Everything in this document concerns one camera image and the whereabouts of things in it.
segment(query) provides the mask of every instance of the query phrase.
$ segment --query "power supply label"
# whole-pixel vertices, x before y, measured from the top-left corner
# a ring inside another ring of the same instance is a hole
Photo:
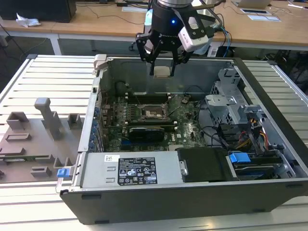
[[[154,157],[119,158],[117,183],[123,185],[157,184]]]

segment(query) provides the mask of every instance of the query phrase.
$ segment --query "power cable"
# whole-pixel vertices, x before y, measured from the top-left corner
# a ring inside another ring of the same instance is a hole
[[[15,39],[9,34],[9,32],[7,32],[7,30],[2,26],[2,24],[0,23],[1,28],[4,30],[4,32],[12,39],[12,41],[16,44],[16,46],[18,47],[18,49],[24,54],[26,55],[26,53],[24,52],[23,49],[21,49],[21,47],[18,45],[18,43],[15,41]]]
[[[125,18],[122,18],[120,16],[117,16],[117,15],[102,15],[102,16],[99,16],[96,12],[94,12],[89,6],[86,6],[90,11],[92,11],[93,14],[96,15],[97,18],[103,18],[103,17],[117,17],[117,18],[120,18],[128,23],[132,23],[132,24],[135,24],[135,25],[143,25],[144,23],[134,23],[134,22],[130,22],[129,20],[126,20]]]
[[[45,38],[41,43],[39,43],[38,45],[35,45],[34,47],[29,48],[27,51],[25,51],[25,53],[27,54],[29,51],[31,51],[32,49],[39,47],[40,45],[42,45],[44,42],[46,42],[47,38]],[[21,61],[21,58],[24,56],[24,54],[21,54],[19,56],[19,60]]]

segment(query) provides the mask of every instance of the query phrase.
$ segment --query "blue tab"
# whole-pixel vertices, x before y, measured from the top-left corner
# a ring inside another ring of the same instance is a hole
[[[232,153],[229,155],[232,163],[247,163],[251,162],[247,153]]]
[[[57,177],[69,177],[69,169],[61,168],[57,172]]]

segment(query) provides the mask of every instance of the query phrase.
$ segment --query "aluminum extrusion table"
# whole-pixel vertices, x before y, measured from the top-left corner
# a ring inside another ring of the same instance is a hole
[[[92,56],[39,55],[27,59],[0,94],[0,135],[8,127],[11,111],[39,118],[37,97],[50,97],[59,117],[86,113],[93,75]],[[308,145],[308,98],[277,67],[263,61],[245,61],[301,139]],[[251,92],[247,95],[256,102]],[[56,182],[0,184],[1,230],[157,231],[157,230],[271,230],[305,231],[308,228],[308,197],[294,198],[270,213],[240,214],[85,226],[55,192]]]

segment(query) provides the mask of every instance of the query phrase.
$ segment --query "paper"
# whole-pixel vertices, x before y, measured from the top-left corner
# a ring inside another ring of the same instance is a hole
[[[248,15],[248,17],[251,20],[256,20],[256,21],[281,22],[279,18],[273,16]]]
[[[32,18],[32,19],[28,19],[28,18],[24,18],[22,16],[17,15],[17,19],[16,22],[20,25],[20,26],[24,26],[27,27],[28,26],[39,26],[41,25],[38,21],[38,19]]]
[[[123,12],[141,12],[141,13],[146,13],[148,9],[142,9],[142,8],[137,8],[133,6],[123,6],[122,7]]]

